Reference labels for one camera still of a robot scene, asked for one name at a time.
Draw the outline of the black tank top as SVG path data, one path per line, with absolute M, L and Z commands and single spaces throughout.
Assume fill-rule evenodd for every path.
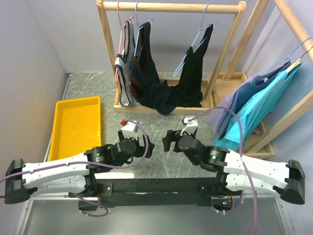
M 214 25 L 210 24 L 196 49 L 190 47 L 186 52 L 179 83 L 172 87 L 179 107 L 201 107 L 203 57 L 207 51 Z

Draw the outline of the blue wire hanger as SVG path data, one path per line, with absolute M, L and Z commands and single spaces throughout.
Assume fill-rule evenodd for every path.
M 198 31 L 197 35 L 195 36 L 193 42 L 191 43 L 191 47 L 194 46 L 196 40 L 197 40 L 198 37 L 200 36 L 200 33 L 201 33 L 202 31 L 205 31 L 207 28 L 209 28 L 209 26 L 203 27 L 204 15 L 205 15 L 206 10 L 207 10 L 207 8 L 208 8 L 209 5 L 210 5 L 210 3 L 207 3 L 206 6 L 205 6 L 205 8 L 204 8 L 204 10 L 203 10 L 202 17 L 201 17 L 201 21 L 200 21 L 200 28 L 199 28 L 199 31 Z M 185 58 L 186 58 L 186 56 L 187 56 L 187 54 L 184 55 L 184 57 L 183 57 L 181 63 L 178 65 L 178 67 L 177 67 L 176 70 L 174 71 L 173 76 L 172 76 L 173 79 L 176 78 L 176 76 L 178 75 L 178 73 L 182 70 L 182 68 L 183 68 L 183 66 L 184 66 L 184 64 L 185 64 Z

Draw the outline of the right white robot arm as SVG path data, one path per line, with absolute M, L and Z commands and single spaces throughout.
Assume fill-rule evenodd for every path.
M 193 165 L 215 172 L 213 190 L 220 195 L 255 189 L 291 204 L 305 204 L 305 173 L 296 160 L 279 163 L 240 156 L 232 150 L 204 145 L 195 133 L 181 130 L 168 130 L 162 143 L 165 152 L 174 143 L 174 152 L 182 152 Z

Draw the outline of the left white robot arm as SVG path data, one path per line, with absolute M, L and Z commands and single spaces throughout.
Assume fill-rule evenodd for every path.
M 72 157 L 45 163 L 27 164 L 16 159 L 9 165 L 5 178 L 6 204 L 17 204 L 32 196 L 69 192 L 91 197 L 97 193 L 95 175 L 112 169 L 134 166 L 133 159 L 150 158 L 155 145 L 148 135 L 143 135 L 144 146 L 139 138 L 126 137 L 118 132 L 120 141 L 94 147 Z

